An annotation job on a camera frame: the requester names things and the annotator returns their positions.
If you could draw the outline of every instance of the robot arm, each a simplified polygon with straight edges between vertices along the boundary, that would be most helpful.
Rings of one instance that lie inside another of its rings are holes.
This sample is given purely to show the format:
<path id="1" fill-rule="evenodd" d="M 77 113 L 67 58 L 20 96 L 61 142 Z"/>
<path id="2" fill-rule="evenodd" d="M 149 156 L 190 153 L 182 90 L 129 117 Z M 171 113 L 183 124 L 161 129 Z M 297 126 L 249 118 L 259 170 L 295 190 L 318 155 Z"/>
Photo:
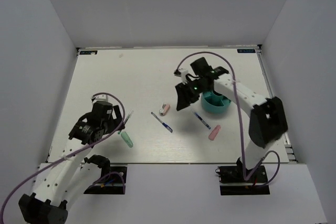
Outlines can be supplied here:
<path id="1" fill-rule="evenodd" d="M 118 106 L 113 106 L 104 99 L 93 99 L 92 102 L 92 111 L 81 116 L 69 133 L 69 140 L 62 153 L 66 160 L 54 166 L 30 196 L 24 194 L 19 200 L 19 207 L 28 223 L 65 223 L 69 207 L 91 185 L 94 180 L 92 174 L 97 172 L 96 168 L 108 169 L 105 173 L 109 172 L 110 161 L 107 158 L 97 155 L 85 158 L 92 150 L 90 148 L 66 158 L 67 155 L 111 133 L 122 121 Z M 73 178 L 83 160 L 83 168 Z"/>
<path id="2" fill-rule="evenodd" d="M 223 67 L 213 69 L 202 57 L 191 64 L 196 77 L 185 69 L 175 71 L 182 83 L 175 86 L 178 96 L 177 110 L 196 102 L 206 91 L 220 93 L 236 103 L 232 76 Z M 250 143 L 245 149 L 246 169 L 253 169 L 265 156 L 273 143 L 287 131 L 287 121 L 282 101 L 273 97 L 264 98 L 241 83 L 236 83 L 239 104 L 250 117 Z"/>

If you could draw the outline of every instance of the white tabletop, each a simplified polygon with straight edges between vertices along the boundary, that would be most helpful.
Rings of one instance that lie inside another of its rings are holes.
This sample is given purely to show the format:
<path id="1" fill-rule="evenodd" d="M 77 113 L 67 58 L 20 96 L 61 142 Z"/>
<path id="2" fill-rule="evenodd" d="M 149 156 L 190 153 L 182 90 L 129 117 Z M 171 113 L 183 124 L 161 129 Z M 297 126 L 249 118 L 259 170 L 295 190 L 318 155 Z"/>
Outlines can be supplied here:
<path id="1" fill-rule="evenodd" d="M 235 163 L 240 156 L 239 124 L 236 105 L 231 103 L 222 115 L 211 115 L 201 108 L 200 101 L 192 104 L 212 127 L 222 126 L 214 141 L 209 131 L 190 108 L 176 111 L 175 85 L 181 79 L 173 75 L 179 62 L 187 55 L 203 49 L 115 49 L 98 50 L 96 55 L 79 55 L 66 102 L 58 122 L 50 150 L 49 162 L 62 153 L 68 134 L 80 116 L 91 111 L 91 96 L 98 92 L 116 95 L 124 104 L 126 113 L 134 110 L 126 124 L 126 131 L 134 143 L 129 148 L 121 136 L 115 134 L 95 146 L 90 153 L 100 154 L 113 163 Z M 237 80 L 253 91 L 269 96 L 256 54 L 238 54 L 237 49 L 212 49 L 233 65 Z M 226 63 L 211 55 L 205 56 L 214 68 Z M 200 58 L 185 61 L 183 68 Z M 171 134 L 152 115 L 159 114 L 163 103 L 172 107 L 162 117 L 172 129 Z M 243 112 L 245 144 L 249 118 Z M 288 162 L 283 138 L 272 148 L 282 162 Z M 265 162 L 276 162 L 269 155 Z"/>
<path id="2" fill-rule="evenodd" d="M 325 223 L 319 196 L 303 164 L 283 164 L 270 195 L 221 196 L 217 165 L 131 164 L 125 195 L 81 195 L 66 224 Z M 265 165 L 268 178 L 275 164 Z M 35 187 L 49 170 L 36 178 Z"/>

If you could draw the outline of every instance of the cable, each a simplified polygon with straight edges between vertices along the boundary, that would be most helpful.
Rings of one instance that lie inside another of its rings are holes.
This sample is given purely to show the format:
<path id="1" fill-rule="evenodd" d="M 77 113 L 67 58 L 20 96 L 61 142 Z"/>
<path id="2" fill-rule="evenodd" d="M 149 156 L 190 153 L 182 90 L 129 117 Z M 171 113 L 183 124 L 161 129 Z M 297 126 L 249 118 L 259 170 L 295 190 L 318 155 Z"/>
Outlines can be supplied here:
<path id="1" fill-rule="evenodd" d="M 111 179 L 110 181 L 107 181 L 106 183 L 102 184 L 100 187 L 105 187 L 108 184 L 111 184 L 114 181 L 114 179 Z"/>
<path id="2" fill-rule="evenodd" d="M 262 184 L 262 185 L 260 185 L 260 186 L 254 186 L 254 188 L 260 188 L 260 187 L 264 187 L 264 186 L 269 185 L 269 183 L 271 183 L 271 182 L 275 179 L 275 177 L 277 176 L 277 174 L 278 174 L 278 172 L 279 172 L 279 169 L 280 169 L 280 156 L 279 156 L 279 154 L 278 154 L 277 152 L 275 152 L 275 151 L 268 151 L 268 152 L 266 153 L 265 157 L 266 157 L 268 154 L 270 154 L 270 153 L 274 153 L 275 155 L 277 155 L 277 158 L 278 158 L 278 166 L 277 166 L 277 169 L 276 169 L 276 171 L 275 171 L 273 177 L 272 177 L 269 181 L 267 181 L 266 183 L 264 183 L 264 184 Z"/>
<path id="3" fill-rule="evenodd" d="M 251 185 L 251 188 L 252 188 L 252 187 L 255 187 L 256 184 L 257 184 L 257 179 L 254 180 L 253 184 Z"/>
<path id="4" fill-rule="evenodd" d="M 123 121 L 124 121 L 124 119 L 125 119 L 125 107 L 124 107 L 124 105 L 123 105 L 122 102 L 121 102 L 117 97 L 115 97 L 113 94 L 109 94 L 109 93 L 101 92 L 101 93 L 94 94 L 93 96 L 96 97 L 96 96 L 101 95 L 101 94 L 105 94 L 105 95 L 108 95 L 108 96 L 110 96 L 110 97 L 116 99 L 117 102 L 120 104 L 121 109 L 122 109 L 122 120 L 121 120 L 120 124 L 117 126 L 117 128 L 114 129 L 114 131 L 112 131 L 110 134 L 106 135 L 105 137 L 101 138 L 99 141 L 94 142 L 94 143 L 92 143 L 92 144 L 90 144 L 90 145 L 86 145 L 86 146 L 83 147 L 82 149 L 79 149 L 79 150 L 77 150 L 77 151 L 74 151 L 74 152 L 72 152 L 72 153 L 66 155 L 66 158 L 75 156 L 76 154 L 78 154 L 78 153 L 80 153 L 80 152 L 82 152 L 82 151 L 85 151 L 85 150 L 87 150 L 88 148 L 92 148 L 92 147 L 94 147 L 95 145 L 97 145 L 97 144 L 103 142 L 104 140 L 108 139 L 114 132 L 116 132 L 116 131 L 121 127 L 121 125 L 122 125 L 122 123 L 123 123 Z M 0 224 L 5 224 L 5 222 L 4 222 L 4 212 L 5 212 L 5 207 L 6 207 L 7 203 L 8 203 L 8 201 L 9 201 L 9 199 L 12 197 L 12 195 L 13 195 L 13 194 L 14 194 L 20 187 L 22 187 L 22 185 L 24 185 L 26 182 L 28 182 L 29 180 L 31 180 L 32 178 L 34 178 L 35 176 L 37 176 L 37 175 L 40 174 L 41 172 L 45 171 L 46 169 L 49 169 L 49 168 L 51 168 L 51 167 L 53 167 L 53 166 L 56 166 L 56 165 L 62 163 L 64 160 L 65 160 L 65 158 L 63 158 L 63 157 L 60 158 L 60 159 L 58 159 L 58 160 L 56 160 L 55 162 L 51 163 L 50 165 L 48 165 L 48 166 L 42 168 L 41 170 L 37 171 L 36 173 L 34 173 L 34 174 L 32 174 L 32 175 L 30 175 L 28 178 L 24 179 L 20 184 L 18 184 L 18 185 L 17 185 L 17 186 L 16 186 L 16 187 L 15 187 L 15 188 L 8 194 L 8 196 L 6 197 L 6 199 L 4 200 L 4 202 L 3 202 L 2 206 L 1 206 L 1 211 L 0 211 Z"/>
<path id="5" fill-rule="evenodd" d="M 176 70 L 178 71 L 181 64 L 189 57 L 191 56 L 194 56 L 194 55 L 200 55 L 200 54 L 210 54 L 210 55 L 214 55 L 214 56 L 217 56 L 219 58 L 221 58 L 222 60 L 224 60 L 228 66 L 230 67 L 230 70 L 231 70 L 231 73 L 232 73 L 232 79 L 233 79 L 233 90 L 234 90 L 234 96 L 235 96 L 235 99 L 236 99 L 236 104 L 237 104 L 237 110 L 238 110 L 238 118 L 239 118 L 239 128 L 240 128 L 240 146 L 241 146 L 241 161 L 243 163 L 243 178 L 245 181 L 248 181 L 251 176 L 253 175 L 253 173 L 258 169 L 258 167 L 262 164 L 262 162 L 265 160 L 265 158 L 267 157 L 267 155 L 270 153 L 270 152 L 274 152 L 276 153 L 275 151 L 269 151 L 266 153 L 265 157 L 263 157 L 259 162 L 258 164 L 252 169 L 252 171 L 246 175 L 246 163 L 245 163 L 245 147 L 244 147 L 244 132 L 243 132 L 243 119 L 241 117 L 241 110 L 240 110 L 240 104 L 239 104 L 239 98 L 238 98 L 238 94 L 237 94 L 237 85 L 236 85 L 236 75 L 235 75 L 235 71 L 233 70 L 233 67 L 232 65 L 230 64 L 230 62 L 225 59 L 223 56 L 220 56 L 219 54 L 216 54 L 215 52 L 210 52 L 210 51 L 201 51 L 201 52 L 195 52 L 191 55 L 188 55 L 186 56 L 184 59 L 182 59 L 182 61 L 180 62 L 180 64 L 178 64 Z"/>
<path id="6" fill-rule="evenodd" d="M 190 73 L 187 73 L 185 76 L 190 76 L 190 77 L 192 77 L 192 78 L 194 78 L 194 79 L 199 79 L 199 76 L 193 76 L 193 75 L 190 74 Z"/>
<path id="7" fill-rule="evenodd" d="M 125 181 L 124 181 L 124 178 L 123 178 L 123 177 L 120 175 L 120 173 L 118 173 L 118 172 L 110 172 L 110 173 L 105 174 L 104 176 L 100 177 L 100 178 L 97 179 L 95 182 L 93 182 L 92 185 L 89 186 L 89 188 L 92 187 L 92 186 L 94 186 L 95 184 L 101 182 L 101 181 L 104 180 L 106 177 L 108 177 L 108 176 L 110 176 L 110 175 L 112 175 L 112 174 L 116 174 L 116 175 L 118 175 L 118 176 L 120 177 L 120 179 L 121 179 L 121 183 L 122 183 L 122 189 L 123 189 L 123 192 L 124 192 L 124 194 L 125 194 Z"/>

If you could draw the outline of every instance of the purple cable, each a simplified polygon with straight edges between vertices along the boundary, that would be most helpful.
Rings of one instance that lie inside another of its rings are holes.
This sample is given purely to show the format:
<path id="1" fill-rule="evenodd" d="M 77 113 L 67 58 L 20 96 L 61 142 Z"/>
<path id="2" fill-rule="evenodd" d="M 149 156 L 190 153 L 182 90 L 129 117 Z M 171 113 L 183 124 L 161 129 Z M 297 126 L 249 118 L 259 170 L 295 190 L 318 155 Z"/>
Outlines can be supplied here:
<path id="1" fill-rule="evenodd" d="M 279 154 L 278 154 L 276 151 L 268 151 L 268 152 L 266 153 L 265 157 L 264 157 L 262 160 L 264 160 L 264 159 L 267 157 L 267 155 L 270 154 L 271 152 L 274 153 L 275 155 L 277 155 L 277 158 L 278 158 L 278 166 L 277 166 L 277 169 L 276 169 L 276 171 L 275 171 L 273 177 L 272 177 L 269 181 L 267 181 L 266 183 L 264 183 L 264 184 L 262 184 L 262 185 L 260 185 L 260 186 L 256 186 L 256 188 L 260 188 L 260 187 L 267 186 L 269 183 L 271 183 L 271 182 L 273 181 L 273 179 L 275 179 L 275 177 L 277 176 L 277 174 L 278 174 L 278 172 L 279 172 L 279 169 L 280 169 L 280 156 L 279 156 Z"/>
<path id="2" fill-rule="evenodd" d="M 124 194 L 125 194 L 125 181 L 124 181 L 124 178 L 123 178 L 123 177 L 120 175 L 120 173 L 118 173 L 118 172 L 110 172 L 110 173 L 105 174 L 104 176 L 100 177 L 100 178 L 97 179 L 95 182 L 93 182 L 92 185 L 89 186 L 89 188 L 92 187 L 92 186 L 94 186 L 95 184 L 101 182 L 103 179 L 105 179 L 106 177 L 108 177 L 108 176 L 110 176 L 110 175 L 112 175 L 112 174 L 116 174 L 116 175 L 118 175 L 118 176 L 120 177 L 121 182 L 122 182 L 122 189 L 123 189 L 123 192 L 124 192 Z"/>
<path id="3" fill-rule="evenodd" d="M 238 98 L 238 94 L 237 94 L 237 86 L 236 86 L 236 75 L 235 75 L 235 71 L 233 70 L 233 67 L 232 67 L 232 65 L 230 64 L 230 62 L 227 60 L 227 59 L 225 59 L 223 56 L 220 56 L 219 54 L 216 54 L 215 52 L 210 52 L 210 51 L 201 51 L 201 52 L 195 52 L 195 53 L 193 53 L 193 54 L 191 54 L 191 55 L 188 55 L 188 56 L 186 56 L 181 62 L 180 62 L 180 64 L 178 64 L 178 66 L 177 66 L 177 70 L 180 68 L 180 66 L 181 66 L 181 64 L 187 59 L 187 58 L 189 58 L 189 57 L 191 57 L 191 56 L 194 56 L 194 55 L 200 55 L 200 54 L 210 54 L 210 55 L 214 55 L 214 56 L 217 56 L 217 57 L 219 57 L 219 58 L 221 58 L 222 60 L 224 60 L 227 64 L 228 64 L 228 66 L 230 67 L 230 70 L 231 70 L 231 72 L 232 72 L 232 79 L 233 79 L 233 91 L 234 91 L 234 96 L 235 96 L 235 99 L 236 99 L 236 104 L 237 104 L 237 109 L 238 109 L 238 118 L 239 118 L 239 128 L 240 128 L 240 145 L 241 145 L 241 161 L 242 161 L 242 163 L 243 163 L 243 178 L 244 178 L 244 180 L 245 181 L 248 181 L 250 178 L 251 178 L 251 176 L 253 175 L 253 173 L 258 169 L 258 167 L 261 165 L 261 163 L 264 161 L 264 159 L 267 157 L 267 155 L 270 153 L 270 152 L 273 152 L 273 153 L 275 153 L 276 155 L 277 155 L 277 157 L 278 157 L 278 166 L 280 167 L 280 157 L 279 157 L 279 155 L 278 155 L 278 153 L 276 153 L 275 151 L 269 151 L 269 152 L 267 152 L 266 153 L 266 155 L 265 155 L 265 157 L 263 157 L 259 162 L 258 162 L 258 164 L 252 169 L 252 171 L 248 174 L 248 175 L 246 175 L 246 164 L 245 164 L 245 147 L 244 147 L 244 132 L 243 132 L 243 119 L 242 119 L 242 117 L 241 117 L 241 111 L 240 111 L 240 104 L 239 104 L 239 98 Z"/>
<path id="4" fill-rule="evenodd" d="M 12 197 L 12 195 L 20 188 L 22 187 L 22 185 L 24 185 L 27 181 L 31 180 L 32 178 L 34 178 L 35 176 L 37 176 L 38 174 L 40 174 L 41 172 L 45 171 L 46 169 L 49 169 L 50 167 L 53 167 L 53 166 L 56 166 L 60 163 L 62 163 L 64 160 L 66 160 L 66 158 L 69 158 L 69 157 L 72 157 L 72 156 L 75 156 L 76 154 L 82 152 L 82 151 L 85 151 L 87 150 L 88 148 L 92 148 L 94 147 L 96 144 L 99 144 L 101 142 L 103 142 L 104 140 L 108 139 L 114 132 L 116 132 L 122 125 L 124 119 L 125 119 L 125 107 L 124 105 L 122 104 L 122 102 L 117 98 L 115 97 L 113 94 L 109 94 L 109 93 L 105 93 L 105 92 L 101 92 L 101 93 L 97 93 L 97 94 L 94 94 L 93 96 L 97 96 L 97 95 L 101 95 L 101 94 L 105 94 L 105 95 L 108 95 L 114 99 L 117 100 L 117 102 L 119 102 L 120 106 L 121 106 L 121 109 L 122 109 L 122 120 L 120 122 L 120 124 L 117 126 L 117 128 L 115 128 L 114 131 L 112 131 L 110 134 L 106 135 L 105 137 L 103 137 L 102 139 L 100 139 L 99 141 L 95 142 L 95 143 L 92 143 L 90 145 L 87 145 L 85 147 L 83 147 L 82 149 L 79 149 L 77 151 L 74 151 L 68 155 L 66 155 L 65 158 L 60 158 L 59 160 L 56 160 L 55 162 L 51 163 L 50 165 L 42 168 L 41 170 L 37 171 L 36 173 L 30 175 L 28 178 L 26 178 L 24 181 L 22 181 L 20 184 L 18 184 L 10 193 L 9 195 L 7 196 L 7 198 L 5 199 L 5 201 L 3 202 L 2 206 L 1 206 L 1 211 L 0 211 L 0 224 L 5 224 L 4 222 L 4 212 L 5 212 L 5 207 L 9 201 L 9 199 Z"/>

